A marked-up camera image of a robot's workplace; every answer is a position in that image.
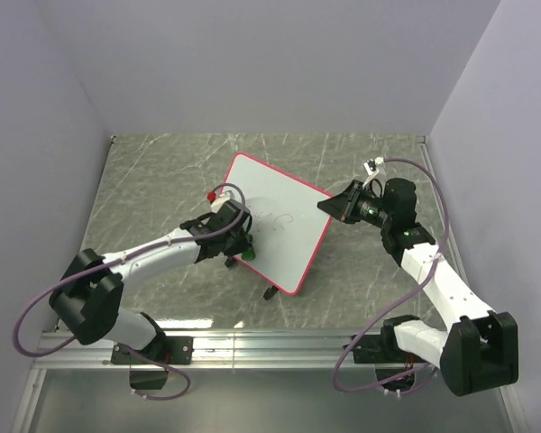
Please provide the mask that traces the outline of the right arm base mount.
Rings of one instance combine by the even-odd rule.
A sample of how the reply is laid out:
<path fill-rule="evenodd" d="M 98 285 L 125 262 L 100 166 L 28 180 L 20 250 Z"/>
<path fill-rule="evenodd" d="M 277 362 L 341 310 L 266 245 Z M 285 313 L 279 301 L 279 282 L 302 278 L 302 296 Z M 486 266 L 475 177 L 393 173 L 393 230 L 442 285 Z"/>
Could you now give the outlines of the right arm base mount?
<path fill-rule="evenodd" d="M 354 364 L 373 364 L 376 381 L 388 379 L 399 373 L 413 369 L 417 364 L 424 361 L 417 355 L 404 352 L 400 349 L 386 348 L 383 337 L 375 334 L 363 336 L 350 351 Z M 431 370 L 425 379 L 418 379 L 412 373 L 386 382 L 379 387 L 383 393 L 394 393 L 397 397 L 403 394 L 409 395 L 429 384 L 436 376 L 436 371 Z"/>

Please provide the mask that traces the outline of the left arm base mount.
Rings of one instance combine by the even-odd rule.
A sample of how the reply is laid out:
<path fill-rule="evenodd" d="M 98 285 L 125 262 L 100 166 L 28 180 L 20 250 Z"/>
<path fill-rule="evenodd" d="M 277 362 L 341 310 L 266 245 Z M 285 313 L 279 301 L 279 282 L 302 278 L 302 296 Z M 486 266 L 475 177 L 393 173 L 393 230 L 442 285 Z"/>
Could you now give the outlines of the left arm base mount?
<path fill-rule="evenodd" d="M 157 349 L 136 351 L 124 344 L 115 344 L 111 365 L 129 367 L 129 385 L 133 394 L 150 401 L 169 401 L 185 395 L 191 388 L 188 374 L 180 369 L 191 364 L 194 351 L 191 336 L 165 336 Z M 168 379 L 175 376 L 184 381 L 183 388 L 173 395 L 150 395 L 162 391 Z"/>

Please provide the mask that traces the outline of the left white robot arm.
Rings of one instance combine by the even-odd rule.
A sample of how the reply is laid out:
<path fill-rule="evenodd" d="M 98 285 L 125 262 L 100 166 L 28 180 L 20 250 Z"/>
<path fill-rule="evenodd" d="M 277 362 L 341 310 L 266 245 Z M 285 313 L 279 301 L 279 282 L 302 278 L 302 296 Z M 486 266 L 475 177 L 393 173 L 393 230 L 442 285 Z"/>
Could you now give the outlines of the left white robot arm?
<path fill-rule="evenodd" d="M 123 295 L 165 271 L 251 251 L 249 210 L 233 199 L 216 208 L 129 250 L 78 253 L 62 277 L 64 286 L 50 295 L 50 307 L 82 345 L 106 339 L 131 347 L 145 363 L 159 360 L 161 329 L 147 314 L 124 308 Z"/>

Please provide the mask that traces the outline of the green whiteboard eraser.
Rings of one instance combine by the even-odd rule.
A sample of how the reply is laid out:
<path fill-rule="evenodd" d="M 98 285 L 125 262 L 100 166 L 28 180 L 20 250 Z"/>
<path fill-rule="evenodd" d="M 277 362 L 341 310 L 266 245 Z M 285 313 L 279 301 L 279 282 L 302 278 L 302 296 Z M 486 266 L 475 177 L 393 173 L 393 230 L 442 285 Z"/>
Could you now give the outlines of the green whiteboard eraser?
<path fill-rule="evenodd" d="M 252 235 L 246 235 L 247 248 L 241 253 L 241 259 L 246 262 L 253 261 L 256 258 L 256 252 L 254 251 Z"/>

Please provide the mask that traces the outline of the pink framed whiteboard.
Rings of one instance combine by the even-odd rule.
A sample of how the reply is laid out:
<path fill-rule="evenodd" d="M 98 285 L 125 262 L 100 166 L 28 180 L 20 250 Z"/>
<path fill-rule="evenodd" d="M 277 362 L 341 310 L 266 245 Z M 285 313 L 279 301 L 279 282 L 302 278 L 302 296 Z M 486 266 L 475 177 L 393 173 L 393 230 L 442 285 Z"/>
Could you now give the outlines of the pink framed whiteboard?
<path fill-rule="evenodd" d="M 316 204 L 331 195 L 245 152 L 234 156 L 225 182 L 243 192 L 252 215 L 254 257 L 234 259 L 279 291 L 296 295 L 331 223 Z"/>

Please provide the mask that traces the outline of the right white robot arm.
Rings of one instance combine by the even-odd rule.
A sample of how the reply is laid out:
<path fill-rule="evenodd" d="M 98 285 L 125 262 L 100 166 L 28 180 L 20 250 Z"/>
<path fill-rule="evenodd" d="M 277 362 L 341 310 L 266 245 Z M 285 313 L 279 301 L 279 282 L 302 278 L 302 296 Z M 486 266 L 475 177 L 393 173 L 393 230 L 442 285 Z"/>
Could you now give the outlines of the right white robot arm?
<path fill-rule="evenodd" d="M 413 315 L 386 318 L 374 350 L 386 362 L 420 359 L 438 368 L 456 396 L 482 392 L 518 380 L 518 324 L 476 296 L 417 221 L 416 186 L 392 178 L 376 194 L 352 181 L 317 207 L 345 224 L 364 221 L 379 228 L 385 251 L 423 287 L 445 330 Z"/>

